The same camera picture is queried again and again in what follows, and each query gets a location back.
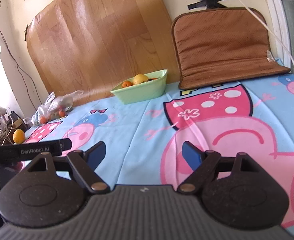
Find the white flower pattern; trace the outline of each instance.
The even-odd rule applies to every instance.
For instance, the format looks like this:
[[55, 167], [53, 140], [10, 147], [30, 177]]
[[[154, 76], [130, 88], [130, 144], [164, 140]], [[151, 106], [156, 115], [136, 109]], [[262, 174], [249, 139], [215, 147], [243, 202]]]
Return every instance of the white flower pattern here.
[[213, 99], [213, 100], [217, 100], [219, 99], [220, 97], [222, 97], [222, 94], [220, 94], [219, 92], [216, 92], [216, 93], [212, 93], [210, 94], [209, 98]]
[[195, 118], [199, 115], [199, 109], [186, 109], [185, 111], [180, 112], [178, 117], [183, 117], [185, 120], [188, 120], [189, 118]]

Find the lemon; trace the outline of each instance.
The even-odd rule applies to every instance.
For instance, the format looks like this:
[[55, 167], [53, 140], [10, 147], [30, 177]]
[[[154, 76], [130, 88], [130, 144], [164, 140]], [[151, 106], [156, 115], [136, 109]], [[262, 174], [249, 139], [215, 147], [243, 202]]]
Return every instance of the lemon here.
[[21, 144], [25, 141], [26, 137], [25, 137], [25, 133], [23, 130], [21, 129], [17, 129], [15, 132], [14, 132], [14, 135], [13, 135], [13, 140], [15, 143], [17, 144]]
[[133, 84], [134, 85], [138, 85], [140, 83], [143, 83], [143, 82], [147, 82], [148, 81], [148, 77], [143, 75], [143, 74], [138, 74], [134, 77], [134, 80], [133, 80]]

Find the wooden board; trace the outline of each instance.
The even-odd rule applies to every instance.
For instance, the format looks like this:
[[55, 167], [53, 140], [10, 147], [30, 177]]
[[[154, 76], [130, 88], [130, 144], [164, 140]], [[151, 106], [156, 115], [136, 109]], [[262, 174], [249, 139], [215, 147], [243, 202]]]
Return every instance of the wooden board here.
[[48, 92], [88, 92], [84, 102], [138, 73], [179, 80], [162, 0], [54, 0], [28, 27], [27, 48]]

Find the electrical cable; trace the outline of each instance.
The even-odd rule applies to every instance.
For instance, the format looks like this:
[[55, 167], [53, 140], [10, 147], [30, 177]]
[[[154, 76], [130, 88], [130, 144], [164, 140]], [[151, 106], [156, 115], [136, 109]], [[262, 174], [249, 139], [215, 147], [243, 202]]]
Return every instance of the electrical cable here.
[[7, 134], [7, 136], [5, 137], [5, 139], [3, 140], [2, 146], [4, 145], [4, 142], [5, 142], [5, 140], [8, 138], [9, 134], [11, 133], [11, 131], [12, 131], [12, 129], [13, 129], [13, 125], [14, 125], [13, 118], [12, 118], [11, 115], [8, 113], [8, 111], [7, 111], [7, 114], [8, 114], [8, 116], [9, 116], [10, 119], [11, 119], [11, 128], [10, 128], [10, 130], [9, 130], [9, 133]]
[[32, 83], [33, 83], [33, 85], [34, 85], [34, 87], [35, 87], [35, 90], [36, 90], [36, 93], [37, 93], [37, 96], [38, 96], [39, 102], [40, 102], [40, 104], [42, 104], [42, 102], [41, 102], [41, 100], [40, 100], [40, 97], [39, 97], [39, 94], [38, 94], [38, 91], [37, 91], [37, 88], [36, 88], [36, 85], [35, 85], [35, 82], [34, 82], [34, 80], [32, 79], [32, 77], [31, 77], [30, 75], [28, 75], [28, 74], [26, 73], [26, 71], [24, 71], [24, 70], [20, 67], [20, 65], [18, 64], [18, 62], [17, 62], [16, 59], [14, 58], [14, 56], [11, 54], [11, 51], [10, 51], [10, 49], [9, 49], [9, 47], [8, 47], [8, 44], [7, 44], [7, 41], [6, 41], [6, 39], [5, 39], [4, 35], [3, 35], [3, 33], [1, 32], [1, 30], [0, 30], [0, 34], [1, 34], [1, 37], [2, 37], [2, 39], [3, 39], [3, 41], [4, 41], [4, 43], [5, 43], [5, 46], [6, 46], [7, 50], [8, 50], [8, 52], [9, 52], [9, 55], [12, 57], [12, 59], [15, 61], [16, 65], [17, 65], [17, 71], [20, 73], [20, 75], [21, 75], [22, 78], [23, 78], [23, 81], [24, 81], [24, 84], [25, 84], [25, 87], [26, 87], [26, 90], [27, 90], [27, 95], [28, 95], [28, 97], [29, 97], [29, 100], [30, 100], [32, 106], [34, 107], [34, 109], [37, 110], [37, 108], [35, 107], [34, 103], [33, 103], [32, 100], [31, 100], [31, 97], [30, 97], [30, 95], [29, 95], [29, 91], [28, 91], [27, 84], [26, 84], [25, 79], [24, 79], [24, 77], [23, 77], [23, 74], [20, 72], [20, 70], [23, 71], [23, 72], [24, 72], [24, 73], [25, 73], [25, 74], [31, 79], [31, 81], [32, 81]]
[[273, 33], [273, 31], [272, 30], [270, 30], [269, 29], [269, 27], [253, 12], [253, 11], [251, 11], [243, 2], [242, 2], [242, 0], [238, 0], [246, 9], [247, 9], [247, 11], [248, 12], [250, 12], [251, 14], [252, 14], [252, 16], [254, 16], [262, 25], [263, 25], [263, 27], [265, 27], [268, 31], [269, 31], [269, 33], [271, 33], [272, 34], [272, 36], [274, 36], [275, 37], [275, 39], [280, 43], [280, 45], [284, 48], [284, 50], [288, 53], [288, 55], [289, 55], [289, 57], [290, 57], [290, 59], [291, 59], [291, 61], [292, 61], [292, 64], [293, 64], [293, 68], [294, 68], [294, 59], [293, 59], [293, 57], [292, 57], [292, 55], [291, 55], [291, 53], [290, 53], [290, 51], [286, 48], [286, 46], [281, 42], [281, 40], [276, 36], [276, 34], [274, 34]]

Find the bedspread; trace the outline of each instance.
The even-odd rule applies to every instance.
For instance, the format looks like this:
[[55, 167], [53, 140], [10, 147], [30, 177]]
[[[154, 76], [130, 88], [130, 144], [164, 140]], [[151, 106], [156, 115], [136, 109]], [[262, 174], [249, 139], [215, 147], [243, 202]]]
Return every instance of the bedspread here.
[[184, 141], [223, 156], [247, 152], [287, 192], [290, 206], [282, 226], [294, 234], [292, 74], [185, 91], [173, 83], [161, 97], [130, 105], [106, 98], [75, 107], [66, 117], [31, 128], [26, 135], [26, 142], [70, 138], [71, 150], [87, 150], [104, 141], [106, 157], [95, 171], [111, 187], [177, 188], [200, 164], [182, 155]]

